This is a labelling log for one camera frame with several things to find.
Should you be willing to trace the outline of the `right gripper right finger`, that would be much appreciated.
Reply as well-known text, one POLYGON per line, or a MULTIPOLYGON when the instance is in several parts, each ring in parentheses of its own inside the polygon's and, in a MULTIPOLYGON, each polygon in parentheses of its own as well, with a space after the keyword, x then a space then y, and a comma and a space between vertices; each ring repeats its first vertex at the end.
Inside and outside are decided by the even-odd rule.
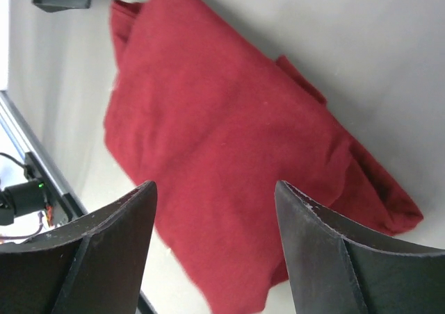
POLYGON ((374 231, 285 181, 275 206, 297 313, 444 312, 444 250, 374 231))

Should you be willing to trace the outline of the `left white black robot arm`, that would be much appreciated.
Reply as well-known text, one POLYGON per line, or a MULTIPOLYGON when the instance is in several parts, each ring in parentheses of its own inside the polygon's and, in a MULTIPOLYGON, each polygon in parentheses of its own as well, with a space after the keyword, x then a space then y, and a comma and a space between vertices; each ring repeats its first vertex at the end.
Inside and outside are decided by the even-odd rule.
MULTIPOLYGON (((88 9, 91 0, 32 0, 32 4, 56 13, 88 9)), ((1 225, 8 226, 16 217, 35 212, 44 213, 49 226, 62 226, 86 215, 88 212, 5 90, 1 91, 1 127, 22 159, 5 153, 1 156, 18 165, 26 179, 1 190, 1 225)))

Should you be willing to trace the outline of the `dark red t shirt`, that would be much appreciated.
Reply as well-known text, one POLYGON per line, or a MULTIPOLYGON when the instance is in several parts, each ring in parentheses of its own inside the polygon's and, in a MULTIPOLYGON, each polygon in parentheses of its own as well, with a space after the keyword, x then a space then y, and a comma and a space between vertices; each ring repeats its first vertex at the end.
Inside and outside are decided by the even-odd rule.
POLYGON ((202 0, 113 0, 118 66, 105 143, 156 183, 155 226, 214 313, 258 313, 287 280, 274 191, 293 184, 389 236, 423 215, 284 57, 202 0))

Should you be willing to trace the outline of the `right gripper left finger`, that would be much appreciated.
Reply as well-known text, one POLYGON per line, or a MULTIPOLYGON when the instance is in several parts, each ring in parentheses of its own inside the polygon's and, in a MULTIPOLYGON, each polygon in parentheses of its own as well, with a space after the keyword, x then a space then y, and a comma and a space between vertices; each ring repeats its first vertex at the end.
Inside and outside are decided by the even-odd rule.
POLYGON ((156 215, 153 181, 70 223, 1 246, 2 313, 135 313, 156 215))

